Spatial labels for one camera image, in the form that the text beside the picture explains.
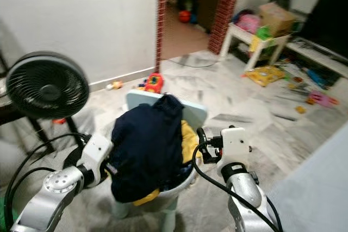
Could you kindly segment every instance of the navy blue clothing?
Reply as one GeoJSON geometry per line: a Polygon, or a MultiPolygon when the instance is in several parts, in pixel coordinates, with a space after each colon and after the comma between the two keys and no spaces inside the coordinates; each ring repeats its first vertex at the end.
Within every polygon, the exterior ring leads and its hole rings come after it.
{"type": "Polygon", "coordinates": [[[111,190],[119,202],[142,199],[180,174],[183,162],[180,101],[172,95],[140,104],[115,122],[109,163],[117,169],[111,190]]]}
{"type": "Polygon", "coordinates": [[[192,164],[192,160],[183,164],[181,166],[180,172],[175,177],[171,177],[171,179],[166,180],[165,183],[161,187],[159,187],[159,191],[167,191],[179,186],[189,177],[193,168],[194,167],[192,164]]]}

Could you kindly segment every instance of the cable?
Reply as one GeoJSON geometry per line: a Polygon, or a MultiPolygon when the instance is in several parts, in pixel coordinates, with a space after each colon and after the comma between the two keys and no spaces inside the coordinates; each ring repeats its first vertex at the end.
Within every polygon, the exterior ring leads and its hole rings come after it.
{"type": "Polygon", "coordinates": [[[192,66],[192,65],[183,65],[183,64],[180,64],[179,62],[175,62],[175,61],[173,61],[173,60],[171,60],[171,59],[167,59],[167,61],[173,62],[174,64],[177,64],[177,65],[187,66],[187,67],[191,67],[191,68],[206,68],[206,67],[211,67],[211,66],[215,65],[217,62],[219,62],[219,61],[215,61],[215,62],[213,62],[211,65],[192,66]]]}
{"type": "Polygon", "coordinates": [[[13,198],[15,196],[15,193],[17,191],[17,189],[19,188],[19,186],[21,185],[21,183],[25,180],[26,177],[28,177],[30,174],[32,174],[35,171],[51,171],[54,172],[55,170],[52,168],[47,168],[47,167],[39,167],[39,168],[34,168],[30,171],[28,171],[26,174],[24,174],[19,181],[17,182],[17,184],[14,186],[14,188],[11,190],[11,194],[9,196],[9,203],[8,203],[8,208],[11,210],[12,209],[12,203],[13,203],[13,198]]]}
{"type": "Polygon", "coordinates": [[[11,193],[11,189],[13,186],[13,183],[15,182],[19,172],[21,171],[21,169],[23,168],[23,166],[28,162],[28,160],[30,159],[30,157],[39,149],[43,148],[44,146],[48,145],[50,142],[55,141],[57,139],[66,137],[66,136],[80,136],[82,138],[85,137],[84,134],[81,133],[66,133],[60,136],[57,136],[55,138],[52,138],[48,141],[46,141],[45,143],[41,144],[40,146],[37,146],[35,149],[33,149],[29,155],[23,160],[23,162],[20,164],[20,166],[18,167],[18,169],[16,170],[15,174],[12,176],[12,179],[7,187],[6,190],[6,194],[4,197],[4,217],[5,217],[5,225],[6,225],[6,229],[10,230],[11,226],[13,225],[13,216],[12,216],[12,210],[8,207],[8,200],[9,200],[9,196],[11,193]]]}
{"type": "Polygon", "coordinates": [[[281,219],[279,218],[279,214],[276,207],[273,205],[272,201],[268,197],[267,197],[267,202],[268,204],[270,204],[271,209],[273,210],[273,213],[276,216],[279,232],[283,232],[282,222],[281,222],[281,219]]]}
{"type": "Polygon", "coordinates": [[[266,218],[257,208],[255,208],[253,205],[251,205],[248,201],[246,201],[245,199],[243,199],[242,197],[240,197],[238,194],[234,193],[232,190],[228,189],[228,187],[222,185],[221,183],[217,182],[216,180],[212,179],[211,177],[209,177],[208,175],[206,175],[204,172],[202,172],[200,170],[200,168],[197,166],[196,161],[194,160],[196,158],[196,154],[197,151],[199,150],[199,148],[201,146],[203,146],[204,143],[199,144],[193,153],[192,156],[192,163],[194,164],[194,168],[195,170],[198,172],[199,175],[201,175],[204,179],[206,179],[207,181],[209,181],[210,183],[214,184],[215,186],[217,186],[218,188],[222,189],[223,191],[225,191],[226,193],[228,193],[229,195],[231,195],[232,197],[236,198],[237,200],[239,200],[240,202],[242,202],[246,207],[248,207],[251,211],[253,211],[256,215],[258,215],[264,222],[266,222],[267,225],[270,226],[270,228],[274,231],[274,232],[280,232],[277,227],[268,219],[266,218]]]}

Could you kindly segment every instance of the red brick door frame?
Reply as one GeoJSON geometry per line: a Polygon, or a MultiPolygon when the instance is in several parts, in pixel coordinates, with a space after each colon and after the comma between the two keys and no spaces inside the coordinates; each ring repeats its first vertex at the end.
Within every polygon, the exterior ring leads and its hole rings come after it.
{"type": "MultiPolygon", "coordinates": [[[[222,43],[226,36],[228,24],[231,21],[236,2],[237,0],[219,0],[217,4],[212,32],[208,43],[208,50],[210,50],[214,54],[220,53],[222,43]]],[[[165,4],[165,0],[157,0],[157,34],[155,64],[155,72],[157,73],[159,72],[161,61],[165,4]]]]}

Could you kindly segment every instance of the light blue laundry basket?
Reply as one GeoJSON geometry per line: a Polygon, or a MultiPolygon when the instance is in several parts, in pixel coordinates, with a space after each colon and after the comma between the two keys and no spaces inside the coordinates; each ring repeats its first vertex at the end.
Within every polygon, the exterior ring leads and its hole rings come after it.
{"type": "MultiPolygon", "coordinates": [[[[160,97],[162,97],[162,95],[157,93],[131,90],[126,95],[128,110],[131,110],[142,103],[153,105],[160,97]]],[[[181,101],[181,103],[184,106],[183,120],[186,120],[193,130],[196,130],[198,127],[202,127],[207,118],[207,108],[200,104],[195,104],[188,101],[181,101]]],[[[201,160],[196,159],[196,162],[197,164],[200,164],[201,160]]],[[[175,229],[175,211],[178,196],[181,191],[186,189],[191,183],[194,182],[196,176],[197,172],[193,169],[191,174],[180,185],[174,189],[161,192],[157,198],[139,206],[138,208],[143,209],[143,211],[163,212],[165,215],[162,220],[161,231],[173,232],[175,229]]],[[[115,217],[126,217],[129,211],[129,204],[131,203],[123,204],[120,202],[115,202],[113,205],[113,214],[115,217]]]]}

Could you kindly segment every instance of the yellow clothing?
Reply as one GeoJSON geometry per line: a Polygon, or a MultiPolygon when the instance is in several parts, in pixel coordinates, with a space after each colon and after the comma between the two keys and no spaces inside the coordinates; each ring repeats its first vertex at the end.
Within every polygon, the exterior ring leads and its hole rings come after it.
{"type": "MultiPolygon", "coordinates": [[[[183,154],[183,164],[192,160],[192,155],[194,153],[195,148],[198,146],[196,133],[192,130],[191,126],[185,120],[181,120],[181,133],[183,137],[183,141],[181,143],[182,154],[183,154]]],[[[202,157],[200,152],[197,152],[197,158],[202,157]]],[[[145,198],[134,201],[133,204],[135,206],[143,205],[146,202],[152,201],[159,195],[159,189],[154,190],[145,198]]]]}
{"type": "MultiPolygon", "coordinates": [[[[183,135],[183,141],[181,143],[183,163],[192,160],[192,155],[195,148],[198,146],[196,133],[192,130],[191,126],[185,120],[181,120],[181,133],[183,135]]],[[[202,157],[200,152],[197,152],[197,158],[202,157]]]]}
{"type": "Polygon", "coordinates": [[[159,189],[155,189],[154,191],[152,191],[149,195],[147,195],[145,198],[136,200],[133,202],[134,206],[140,206],[143,205],[146,202],[149,202],[151,200],[153,200],[154,198],[156,198],[159,195],[159,189]]]}

